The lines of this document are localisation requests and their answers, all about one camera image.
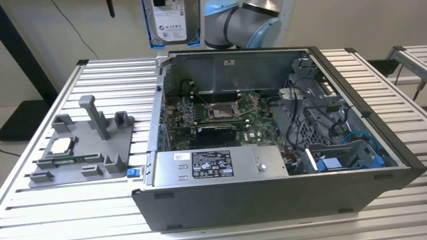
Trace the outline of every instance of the white label sticker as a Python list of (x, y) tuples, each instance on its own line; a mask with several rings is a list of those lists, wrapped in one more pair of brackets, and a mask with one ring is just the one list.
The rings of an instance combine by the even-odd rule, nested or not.
[(231, 66), (231, 65), (235, 65), (235, 60), (225, 60), (224, 66)]
[(181, 152), (181, 153), (173, 153), (173, 160), (191, 160), (191, 154), (189, 152)]
[(184, 41), (187, 39), (184, 0), (165, 0), (164, 6), (153, 7), (155, 27), (159, 38), (164, 41)]

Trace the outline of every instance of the power supply label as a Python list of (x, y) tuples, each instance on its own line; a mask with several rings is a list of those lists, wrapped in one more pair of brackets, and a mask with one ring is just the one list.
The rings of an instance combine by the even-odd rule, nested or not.
[(229, 150), (192, 152), (192, 177), (195, 179), (232, 177), (233, 164)]

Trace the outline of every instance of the motherboard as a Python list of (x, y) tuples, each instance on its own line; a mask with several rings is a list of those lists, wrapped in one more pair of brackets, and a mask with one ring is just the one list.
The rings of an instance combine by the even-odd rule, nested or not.
[(172, 151), (248, 144), (276, 145), (283, 149), (284, 142), (263, 93), (239, 93), (233, 101), (212, 101), (215, 99), (195, 94), (165, 107)]

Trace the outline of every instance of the hard drive label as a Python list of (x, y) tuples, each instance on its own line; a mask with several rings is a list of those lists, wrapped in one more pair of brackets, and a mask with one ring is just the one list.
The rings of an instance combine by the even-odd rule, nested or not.
[(229, 150), (192, 152), (195, 179), (232, 177), (235, 175)]
[(184, 0), (165, 0), (164, 6), (152, 7), (159, 38), (168, 42), (184, 41), (187, 39)]

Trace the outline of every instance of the aluminum workbench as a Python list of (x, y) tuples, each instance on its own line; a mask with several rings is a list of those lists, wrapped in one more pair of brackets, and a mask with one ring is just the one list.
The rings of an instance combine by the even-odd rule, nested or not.
[(427, 81), (427, 46), (395, 46), (387, 59), (395, 59), (422, 80)]
[[(372, 109), (427, 164), (427, 113), (386, 80), (356, 52), (322, 51)], [(80, 96), (92, 94), (105, 116), (135, 117), (131, 166), (145, 164), (156, 82), (153, 59), (97, 60), (77, 65), (57, 100), (0, 189), (0, 238), (15, 239), (426, 239), (427, 174), (402, 190), (386, 192), (359, 213), (227, 226), (152, 232), (131, 198), (141, 178), (116, 178), (29, 189), (29, 173), (43, 154), (56, 114), (88, 120)]]

